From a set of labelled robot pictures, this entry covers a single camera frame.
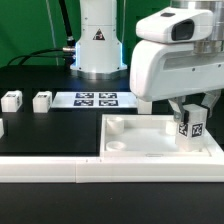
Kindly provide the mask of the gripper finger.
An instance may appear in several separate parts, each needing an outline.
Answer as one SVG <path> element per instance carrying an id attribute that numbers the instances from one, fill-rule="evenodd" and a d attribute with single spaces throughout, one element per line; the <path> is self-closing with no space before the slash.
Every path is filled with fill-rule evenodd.
<path id="1" fill-rule="evenodd" d="M 215 107 L 216 103 L 218 102 L 220 96 L 221 96 L 220 90 L 212 90 L 212 91 L 205 92 L 205 96 L 202 100 L 201 105 L 208 110 L 207 116 L 209 118 L 212 117 L 213 108 Z"/>
<path id="2" fill-rule="evenodd" d="M 174 97 L 168 100 L 174 112 L 174 121 L 178 124 L 184 124 L 186 120 L 186 111 L 183 107 L 184 97 Z"/>

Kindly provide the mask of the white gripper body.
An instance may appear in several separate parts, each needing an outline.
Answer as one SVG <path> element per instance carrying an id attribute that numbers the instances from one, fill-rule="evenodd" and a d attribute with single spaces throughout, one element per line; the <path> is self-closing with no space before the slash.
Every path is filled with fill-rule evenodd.
<path id="1" fill-rule="evenodd" d="M 136 24 L 130 89 L 158 101 L 224 88 L 224 52 L 197 54 L 194 44 L 212 33 L 213 12 L 165 8 Z"/>

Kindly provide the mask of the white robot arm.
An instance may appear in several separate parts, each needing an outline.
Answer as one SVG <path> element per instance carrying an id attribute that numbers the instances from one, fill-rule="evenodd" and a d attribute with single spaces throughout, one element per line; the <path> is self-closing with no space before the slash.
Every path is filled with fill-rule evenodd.
<path id="1" fill-rule="evenodd" d="M 71 65 L 88 79 L 110 78 L 122 63 L 115 34 L 116 0 L 81 1 L 81 38 Z M 190 113 L 185 97 L 202 93 L 211 111 L 224 89 L 224 0 L 170 0 L 165 9 L 136 24 L 141 41 L 132 53 L 130 90 L 140 114 L 167 99 L 178 123 Z"/>

